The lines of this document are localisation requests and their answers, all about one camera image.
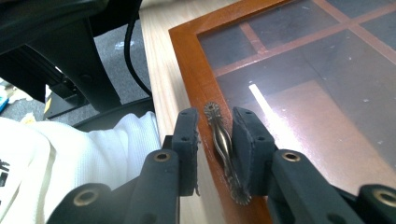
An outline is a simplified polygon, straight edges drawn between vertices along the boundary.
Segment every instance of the wooden frame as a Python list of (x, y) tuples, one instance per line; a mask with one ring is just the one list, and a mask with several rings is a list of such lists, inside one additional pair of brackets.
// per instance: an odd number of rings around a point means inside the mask
[(189, 93), (191, 106), (198, 108), (201, 116), (198, 129), (227, 223), (271, 223), (271, 218), (264, 198), (256, 197), (248, 206), (238, 205), (231, 199), (230, 191), (224, 181), (222, 161), (214, 148), (211, 130), (205, 119), (203, 108), (207, 102), (217, 102), (222, 108), (224, 125), (229, 132), (232, 128), (232, 115), (213, 71), (205, 58), (198, 36), (278, 7), (289, 1), (241, 1), (169, 30), (184, 84)]

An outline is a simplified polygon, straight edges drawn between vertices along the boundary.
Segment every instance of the office chair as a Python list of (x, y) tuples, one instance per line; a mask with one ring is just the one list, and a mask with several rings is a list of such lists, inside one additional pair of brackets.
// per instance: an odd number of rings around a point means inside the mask
[[(141, 1), (124, 2), (14, 0), (1, 3), (0, 77), (40, 102), (45, 101), (45, 84), (48, 84), (56, 93), (50, 98), (55, 109), (46, 112), (45, 118), (88, 102), (101, 113), (121, 106), (120, 97), (99, 58), (93, 35), (127, 21), (130, 24), (127, 34), (132, 34)], [(123, 11), (121, 17), (112, 17), (120, 4), (127, 4), (124, 10), (131, 10), (131, 14)], [(129, 48), (124, 53), (129, 56)], [(130, 57), (127, 61), (133, 78), (151, 96), (135, 73)]]

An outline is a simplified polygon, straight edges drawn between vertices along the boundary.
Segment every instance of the glass panel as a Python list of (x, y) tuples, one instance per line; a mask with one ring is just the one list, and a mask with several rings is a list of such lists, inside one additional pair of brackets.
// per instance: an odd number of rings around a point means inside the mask
[(295, 1), (199, 38), (228, 106), (280, 148), (318, 166), (379, 157), (396, 178), (396, 5), (366, 2)]

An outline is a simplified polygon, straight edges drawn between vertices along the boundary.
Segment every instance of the white cloth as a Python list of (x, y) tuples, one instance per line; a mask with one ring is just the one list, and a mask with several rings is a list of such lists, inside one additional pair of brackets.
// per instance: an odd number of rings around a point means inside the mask
[(90, 133), (58, 122), (24, 125), (0, 118), (0, 160), (9, 163), (0, 222), (45, 223), (70, 190), (86, 183), (115, 189), (137, 177), (146, 156), (160, 147), (151, 112)]

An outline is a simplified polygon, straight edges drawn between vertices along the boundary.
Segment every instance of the black cable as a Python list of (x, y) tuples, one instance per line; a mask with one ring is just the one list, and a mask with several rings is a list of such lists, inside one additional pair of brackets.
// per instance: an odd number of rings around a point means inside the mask
[(128, 26), (126, 28), (125, 39), (124, 39), (124, 58), (126, 62), (126, 66), (128, 67), (129, 72), (131, 73), (134, 81), (136, 81), (137, 85), (148, 95), (152, 96), (151, 90), (143, 83), (140, 77), (137, 75), (136, 71), (134, 70), (134, 66), (132, 65), (131, 61), (131, 39), (132, 39), (132, 32), (134, 30), (134, 23), (137, 21), (138, 13), (140, 5), (142, 1), (138, 3), (138, 6), (133, 9), (131, 19), (129, 20)]

